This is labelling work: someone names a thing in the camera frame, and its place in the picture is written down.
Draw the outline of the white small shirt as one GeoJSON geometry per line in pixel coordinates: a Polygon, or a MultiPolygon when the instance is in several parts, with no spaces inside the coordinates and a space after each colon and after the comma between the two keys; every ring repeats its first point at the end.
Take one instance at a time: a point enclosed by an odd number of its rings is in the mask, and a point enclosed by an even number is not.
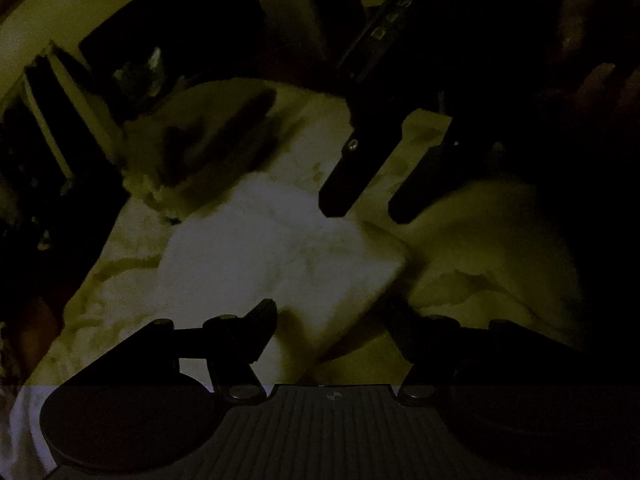
{"type": "Polygon", "coordinates": [[[260,300],[279,327],[255,365],[266,385],[295,382],[398,277],[407,248],[375,226],[328,219],[311,194],[251,174],[228,196],[171,224],[142,200],[122,210],[92,295],[105,352],[154,318],[180,328],[243,315],[260,300]]]}

